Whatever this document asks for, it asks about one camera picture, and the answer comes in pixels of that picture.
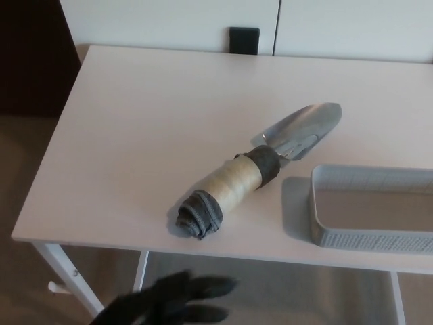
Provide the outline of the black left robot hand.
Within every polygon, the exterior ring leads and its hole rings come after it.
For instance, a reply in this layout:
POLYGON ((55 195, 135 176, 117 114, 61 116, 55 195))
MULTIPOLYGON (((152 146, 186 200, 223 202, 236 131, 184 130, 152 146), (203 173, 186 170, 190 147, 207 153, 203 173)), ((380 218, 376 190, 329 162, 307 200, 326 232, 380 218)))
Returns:
POLYGON ((184 270, 158 279, 146 289, 117 297, 92 321, 104 324, 217 324, 229 310, 194 301, 223 297, 238 281, 228 276, 195 276, 184 270))

